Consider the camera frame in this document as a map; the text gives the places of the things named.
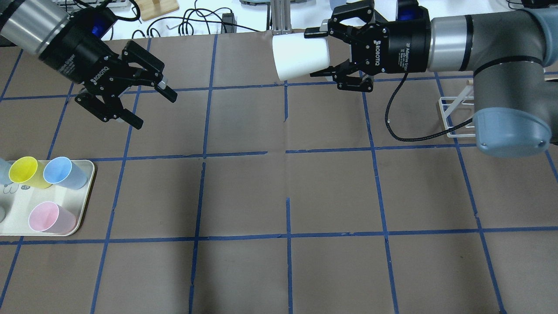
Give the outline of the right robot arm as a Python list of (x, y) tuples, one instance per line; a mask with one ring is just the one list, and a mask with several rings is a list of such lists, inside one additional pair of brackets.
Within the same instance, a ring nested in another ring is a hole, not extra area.
[(473, 73), (476, 145), (493, 157), (528, 157), (557, 144), (557, 80), (544, 69), (557, 62), (557, 8), (438, 17), (416, 0), (397, 2), (396, 20), (372, 0), (338, 6), (305, 38), (337, 38), (351, 57), (321, 66), (342, 91), (371, 92), (381, 73)]

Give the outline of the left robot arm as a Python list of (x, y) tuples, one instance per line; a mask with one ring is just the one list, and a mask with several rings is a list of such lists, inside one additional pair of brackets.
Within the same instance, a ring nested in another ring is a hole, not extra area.
[(123, 20), (107, 4), (68, 13), (51, 0), (3, 0), (1, 36), (81, 84), (75, 100), (99, 120), (121, 119), (141, 129), (143, 120), (120, 97), (133, 86), (152, 87), (170, 102), (177, 93), (163, 75), (165, 64), (137, 42), (117, 54), (102, 41)]

